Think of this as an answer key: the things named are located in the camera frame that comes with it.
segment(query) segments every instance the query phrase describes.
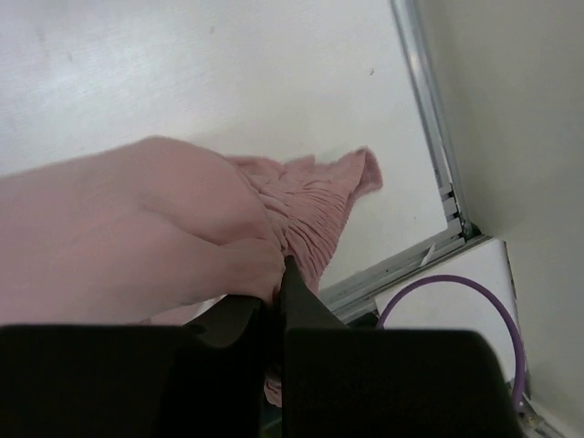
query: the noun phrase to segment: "white floor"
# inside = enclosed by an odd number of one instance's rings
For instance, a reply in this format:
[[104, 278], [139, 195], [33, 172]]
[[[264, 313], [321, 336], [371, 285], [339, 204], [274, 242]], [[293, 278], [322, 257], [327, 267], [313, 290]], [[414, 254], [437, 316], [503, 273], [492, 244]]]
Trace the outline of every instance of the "white floor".
[[228, 154], [332, 159], [368, 145], [321, 286], [446, 227], [387, 0], [5, 0], [0, 174], [152, 134]]

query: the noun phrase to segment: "cable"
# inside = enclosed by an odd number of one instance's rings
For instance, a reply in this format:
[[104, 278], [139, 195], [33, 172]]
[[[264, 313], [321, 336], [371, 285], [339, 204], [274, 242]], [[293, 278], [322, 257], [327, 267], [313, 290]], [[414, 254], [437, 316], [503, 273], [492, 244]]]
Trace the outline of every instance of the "cable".
[[489, 302], [495, 306], [496, 310], [499, 312], [499, 315], [501, 315], [501, 318], [503, 318], [503, 321], [507, 325], [507, 330], [509, 330], [509, 335], [511, 335], [511, 341], [513, 342], [513, 350], [515, 352], [515, 383], [511, 393], [511, 400], [513, 402], [513, 407], [515, 408], [516, 412], [518, 412], [521, 405], [523, 392], [526, 387], [526, 356], [523, 350], [521, 335], [519, 335], [519, 330], [517, 329], [513, 318], [511, 318], [511, 315], [509, 315], [509, 312], [507, 312], [505, 306], [503, 306], [503, 303], [501, 303], [501, 301], [499, 301], [499, 299], [486, 287], [476, 283], [470, 278], [465, 278], [463, 276], [440, 275], [421, 278], [404, 287], [395, 297], [390, 300], [386, 308], [381, 312], [377, 327], [383, 328], [383, 324], [390, 315], [390, 312], [393, 310], [393, 308], [395, 308], [395, 306], [403, 297], [418, 287], [430, 285], [431, 283], [458, 283], [459, 285], [470, 287], [479, 294], [483, 295], [483, 297], [488, 299]]

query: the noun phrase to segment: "metal frame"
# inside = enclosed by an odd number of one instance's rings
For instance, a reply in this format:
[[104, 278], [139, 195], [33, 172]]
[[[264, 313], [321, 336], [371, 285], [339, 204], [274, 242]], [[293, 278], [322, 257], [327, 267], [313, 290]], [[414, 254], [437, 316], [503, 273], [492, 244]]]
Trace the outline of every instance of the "metal frame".
[[344, 322], [375, 310], [374, 298], [382, 291], [420, 272], [431, 262], [460, 251], [474, 235], [468, 218], [460, 174], [442, 111], [436, 80], [428, 56], [416, 0], [391, 0], [404, 58], [408, 65], [434, 173], [443, 198], [445, 231], [390, 257], [366, 271], [325, 289], [322, 301]]

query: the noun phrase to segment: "white wall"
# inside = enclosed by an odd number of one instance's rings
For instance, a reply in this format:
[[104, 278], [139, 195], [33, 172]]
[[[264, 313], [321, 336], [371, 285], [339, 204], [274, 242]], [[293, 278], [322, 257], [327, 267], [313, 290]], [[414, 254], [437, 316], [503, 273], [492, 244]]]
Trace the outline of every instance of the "white wall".
[[536, 399], [584, 436], [584, 2], [420, 2], [471, 217], [508, 242]]

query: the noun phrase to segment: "pink fabric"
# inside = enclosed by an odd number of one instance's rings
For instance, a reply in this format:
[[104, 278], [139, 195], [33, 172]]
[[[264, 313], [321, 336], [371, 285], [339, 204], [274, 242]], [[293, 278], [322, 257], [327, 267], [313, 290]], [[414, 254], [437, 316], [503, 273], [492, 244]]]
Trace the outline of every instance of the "pink fabric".
[[381, 184], [368, 149], [282, 164], [164, 138], [1, 179], [0, 324], [182, 324], [224, 295], [271, 301], [289, 255], [317, 293]]
[[152, 138], [0, 179], [0, 324], [131, 323], [225, 294], [270, 301], [280, 243], [223, 157]]

